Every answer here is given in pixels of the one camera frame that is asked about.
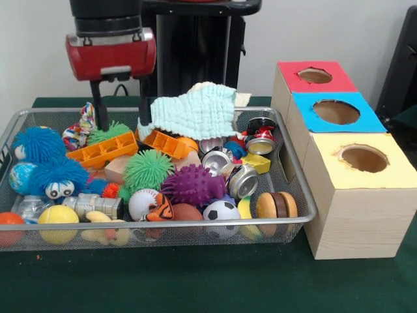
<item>metal mesh basket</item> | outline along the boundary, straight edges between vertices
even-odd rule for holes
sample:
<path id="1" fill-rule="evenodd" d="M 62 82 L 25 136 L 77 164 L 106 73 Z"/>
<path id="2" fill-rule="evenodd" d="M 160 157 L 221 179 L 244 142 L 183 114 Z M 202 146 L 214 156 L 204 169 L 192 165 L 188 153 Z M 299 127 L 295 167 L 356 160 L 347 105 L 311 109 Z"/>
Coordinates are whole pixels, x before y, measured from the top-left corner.
<path id="1" fill-rule="evenodd" d="M 172 222 L 125 222 L 125 223 L 80 223 L 0 225 L 0 251 L 17 250 L 68 250 L 106 247 L 139 246 L 182 246 L 182 245 L 232 245 L 248 243 L 289 243 L 303 223 L 316 214 L 316 206 L 306 179 L 295 155 L 293 145 L 285 129 L 281 115 L 270 108 L 239 108 L 235 112 L 234 128 L 246 129 L 254 117 L 269 117 L 277 122 L 274 137 L 277 147 L 267 157 L 271 160 L 269 173 L 262 174 L 259 186 L 251 197 L 251 212 L 255 216 L 255 205 L 263 192 L 286 191 L 293 195 L 297 207 L 297 218 L 254 218 L 249 220 L 215 221 L 172 221 Z M 137 125 L 137 109 L 109 109 L 109 119 L 120 121 L 132 130 Z M 2 148 L 0 167 L 0 211 L 10 211 L 22 200 L 8 184 L 10 169 L 17 163 L 11 145 L 15 135 L 27 127 L 46 126 L 62 132 L 68 125 L 79 120 L 78 109 L 31 109 L 17 113 L 8 124 L 0 140 Z M 293 167 L 293 177 L 286 177 L 280 160 L 284 151 Z M 273 237 L 259 236 L 259 225 L 276 228 Z M 109 245 L 85 238 L 100 238 L 105 230 L 115 230 L 117 240 Z"/>

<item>blue fuzzy toy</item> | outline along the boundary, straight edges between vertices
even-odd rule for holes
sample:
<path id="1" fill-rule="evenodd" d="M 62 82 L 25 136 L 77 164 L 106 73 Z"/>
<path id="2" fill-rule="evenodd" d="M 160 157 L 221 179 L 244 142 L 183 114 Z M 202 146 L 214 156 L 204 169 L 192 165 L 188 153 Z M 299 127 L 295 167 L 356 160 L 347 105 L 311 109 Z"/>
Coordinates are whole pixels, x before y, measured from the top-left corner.
<path id="1" fill-rule="evenodd" d="M 103 194 L 104 189 L 109 185 L 109 181 L 101 178 L 93 179 L 87 183 L 87 186 L 83 190 L 83 194 Z"/>
<path id="2" fill-rule="evenodd" d="M 39 164 L 31 175 L 31 195 L 45 196 L 62 203 L 65 197 L 82 192 L 89 174 L 80 163 L 67 157 L 52 158 Z"/>
<path id="3" fill-rule="evenodd" d="M 232 151 L 233 156 L 240 160 L 242 157 L 246 157 L 248 153 L 237 142 L 226 142 L 224 147 Z"/>
<path id="4" fill-rule="evenodd" d="M 16 135 L 13 144 L 16 158 L 23 162 L 39 164 L 50 158 L 64 157 L 66 147 L 61 136 L 47 127 L 29 127 Z"/>

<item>white wall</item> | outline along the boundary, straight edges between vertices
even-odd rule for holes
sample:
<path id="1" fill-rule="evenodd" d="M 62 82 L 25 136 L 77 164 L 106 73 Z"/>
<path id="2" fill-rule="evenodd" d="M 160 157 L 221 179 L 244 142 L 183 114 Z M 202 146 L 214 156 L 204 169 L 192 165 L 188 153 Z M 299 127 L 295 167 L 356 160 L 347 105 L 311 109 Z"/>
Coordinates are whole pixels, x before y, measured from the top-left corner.
<path id="1" fill-rule="evenodd" d="M 36 97 L 90 95 L 66 57 L 65 34 L 74 32 L 68 0 L 1 0 L 0 133 L 13 112 Z M 277 60 L 338 60 L 372 105 L 412 0 L 264 0 L 247 17 L 239 89 L 271 95 Z M 137 93 L 137 86 L 128 88 Z M 114 85 L 102 85 L 102 94 Z"/>

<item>cardboard box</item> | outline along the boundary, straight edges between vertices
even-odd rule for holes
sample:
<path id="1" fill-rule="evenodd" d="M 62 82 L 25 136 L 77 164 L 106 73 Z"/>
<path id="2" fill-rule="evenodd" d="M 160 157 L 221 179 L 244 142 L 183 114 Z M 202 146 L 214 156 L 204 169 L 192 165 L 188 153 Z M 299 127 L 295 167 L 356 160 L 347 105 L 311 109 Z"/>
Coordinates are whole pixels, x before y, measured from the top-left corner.
<path id="1" fill-rule="evenodd" d="M 279 62 L 271 108 L 278 110 L 286 123 L 292 93 L 350 92 L 357 92 L 357 89 L 337 62 Z"/>
<path id="2" fill-rule="evenodd" d="M 390 134 L 312 134 L 304 173 L 316 259 L 392 258 L 417 208 L 417 172 Z"/>
<path id="3" fill-rule="evenodd" d="M 124 184 L 123 173 L 130 157 L 130 155 L 118 156 L 104 168 L 107 180 L 110 183 Z"/>
<path id="4" fill-rule="evenodd" d="M 301 165 L 310 132 L 386 132 L 360 93 L 293 93 L 287 130 Z"/>

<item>toy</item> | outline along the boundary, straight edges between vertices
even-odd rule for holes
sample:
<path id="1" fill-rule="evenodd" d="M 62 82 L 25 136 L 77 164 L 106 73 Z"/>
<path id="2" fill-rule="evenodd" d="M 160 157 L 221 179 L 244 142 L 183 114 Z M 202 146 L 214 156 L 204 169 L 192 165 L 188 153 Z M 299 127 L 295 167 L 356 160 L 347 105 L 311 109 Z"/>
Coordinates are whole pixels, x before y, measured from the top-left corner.
<path id="1" fill-rule="evenodd" d="M 241 219 L 252 219 L 252 214 L 250 213 L 250 197 L 241 199 L 237 205 L 237 209 Z M 241 225 L 239 232 L 252 241 L 259 241 L 263 237 L 263 234 L 256 225 Z"/>
<path id="2" fill-rule="evenodd" d="M 52 205 L 54 202 L 47 197 L 25 196 L 12 212 L 21 216 L 26 224 L 38 224 L 39 216 Z"/>
<path id="3" fill-rule="evenodd" d="M 125 124 L 112 121 L 108 131 L 94 129 L 88 138 L 87 145 L 95 145 L 97 143 L 104 142 L 114 137 L 126 134 L 127 132 L 130 132 L 130 128 L 127 127 Z"/>
<path id="4" fill-rule="evenodd" d="M 124 184 L 124 171 L 129 162 L 130 155 L 121 155 L 112 160 L 105 168 L 106 178 L 112 183 Z"/>
<path id="5" fill-rule="evenodd" d="M 39 224 L 78 223 L 78 215 L 65 205 L 48 207 L 39 217 Z M 64 245 L 77 235 L 78 230 L 40 230 L 39 234 L 47 243 Z"/>
<path id="6" fill-rule="evenodd" d="M 237 220 L 240 219 L 238 209 L 227 201 L 216 201 L 210 204 L 203 213 L 205 220 Z M 210 226 L 206 228 L 206 232 L 211 236 L 226 240 L 239 231 L 239 226 Z"/>
<path id="7" fill-rule="evenodd" d="M 287 218 L 297 217 L 297 206 L 294 198 L 288 192 L 265 192 L 258 198 L 256 204 L 257 218 Z M 259 229 L 266 237 L 273 237 L 278 228 L 277 224 L 259 225 Z"/>
<path id="8" fill-rule="evenodd" d="M 188 152 L 195 151 L 196 153 L 198 153 L 198 144 L 193 139 L 188 137 L 178 137 L 177 140 L 185 143 L 186 146 L 190 148 Z"/>
<path id="9" fill-rule="evenodd" d="M 233 153 L 233 156 L 237 159 L 240 160 L 242 157 L 245 157 L 248 155 L 248 153 L 246 152 L 246 150 L 244 148 L 242 148 L 240 146 L 239 143 L 234 142 L 234 141 L 230 141 L 230 142 L 226 142 L 224 144 L 224 147 L 228 150 L 230 150 Z"/>
<path id="10" fill-rule="evenodd" d="M 174 211 L 171 202 L 163 194 L 155 197 L 156 207 L 150 206 L 150 212 L 144 215 L 141 220 L 147 222 L 162 222 L 174 219 Z"/>
<path id="11" fill-rule="evenodd" d="M 135 192 L 129 200 L 129 214 L 132 220 L 139 222 L 142 217 L 150 212 L 151 207 L 156 207 L 156 195 L 154 189 L 142 189 Z"/>
<path id="12" fill-rule="evenodd" d="M 99 194 L 103 198 L 117 198 L 120 186 L 106 179 L 90 179 L 83 190 L 84 194 Z"/>
<path id="13" fill-rule="evenodd" d="M 81 119 L 63 132 L 63 141 L 69 151 L 84 148 L 87 138 L 97 128 L 94 106 L 87 102 L 81 109 Z"/>
<path id="14" fill-rule="evenodd" d="M 141 151 L 129 159 L 124 171 L 124 185 L 131 194 L 144 188 L 159 190 L 173 170 L 171 159 L 161 152 Z"/>
<path id="15" fill-rule="evenodd" d="M 29 127 L 16 135 L 14 154 L 20 161 L 33 164 L 48 162 L 50 158 L 65 156 L 61 136 L 48 127 Z"/>
<path id="16" fill-rule="evenodd" d="M 222 198 L 220 198 L 220 199 L 217 199 L 217 198 L 213 198 L 213 199 L 211 199 L 211 200 L 209 200 L 208 202 L 205 202 L 202 206 L 199 206 L 198 207 L 198 209 L 199 209 L 199 211 L 200 212 L 203 212 L 210 204 L 212 204 L 212 203 L 214 203 L 214 202 L 216 202 L 216 201 L 220 201 L 220 200 L 222 200 L 222 201 L 227 201 L 227 202 L 230 202 L 230 203 L 232 203 L 233 205 L 236 205 L 236 201 L 235 201 L 235 199 L 233 199 L 232 197 L 230 197 L 230 195 L 228 195 L 228 194 L 225 194 Z"/>
<path id="17" fill-rule="evenodd" d="M 242 158 L 243 164 L 250 164 L 252 165 L 259 175 L 268 173 L 271 167 L 271 161 L 261 155 L 254 155 L 252 153 L 248 153 L 247 156 Z"/>
<path id="18" fill-rule="evenodd" d="M 222 198 L 226 187 L 222 176 L 212 177 L 208 168 L 190 165 L 168 177 L 161 185 L 161 192 L 173 204 L 203 205 L 212 198 Z"/>
<path id="19" fill-rule="evenodd" d="M 12 212 L 0 213 L 0 225 L 25 224 L 22 217 Z M 17 244 L 22 239 L 24 231 L 0 231 L 0 246 L 8 247 Z"/>
<path id="20" fill-rule="evenodd" d="M 158 132 L 157 130 L 153 130 L 151 134 L 144 140 L 141 140 L 141 142 L 155 150 L 165 153 L 171 158 L 185 158 L 189 152 L 193 151 L 187 143 L 165 135 L 162 132 Z"/>
<path id="21" fill-rule="evenodd" d="M 31 195 L 44 196 L 62 202 L 65 197 L 77 196 L 87 185 L 89 174 L 76 161 L 66 157 L 52 158 L 39 164 L 32 173 Z"/>
<path id="22" fill-rule="evenodd" d="M 123 202 L 120 198 L 101 198 L 98 194 L 79 194 L 78 197 L 66 197 L 63 201 L 73 209 L 80 220 L 85 221 L 88 212 L 99 211 L 115 220 L 123 216 Z"/>
<path id="23" fill-rule="evenodd" d="M 178 203 L 172 206 L 174 220 L 202 220 L 203 215 L 193 206 L 187 203 Z"/>
<path id="24" fill-rule="evenodd" d="M 92 223 L 110 223 L 110 222 L 124 222 L 123 220 L 112 220 L 107 215 L 99 211 L 91 211 L 86 215 L 87 219 Z M 81 238 L 86 241 L 99 242 L 107 246 L 125 246 L 130 239 L 129 228 L 103 229 L 103 230 L 83 230 Z"/>
<path id="25" fill-rule="evenodd" d="M 198 157 L 198 153 L 195 151 L 191 151 L 190 153 L 188 153 L 188 156 L 182 159 L 173 158 L 172 163 L 175 165 L 175 169 L 177 171 L 191 164 L 194 164 L 195 166 L 201 165 L 201 161 L 200 161 L 200 158 Z"/>
<path id="26" fill-rule="evenodd" d="M 138 149 L 133 132 L 127 132 L 66 155 L 81 163 L 84 168 L 100 169 L 106 165 L 107 161 L 112 161 L 121 155 L 135 155 Z"/>
<path id="27" fill-rule="evenodd" d="M 19 162 L 13 166 L 8 175 L 10 187 L 22 196 L 29 195 L 31 189 L 29 182 L 31 181 L 32 173 L 35 168 L 36 165 L 28 162 Z"/>

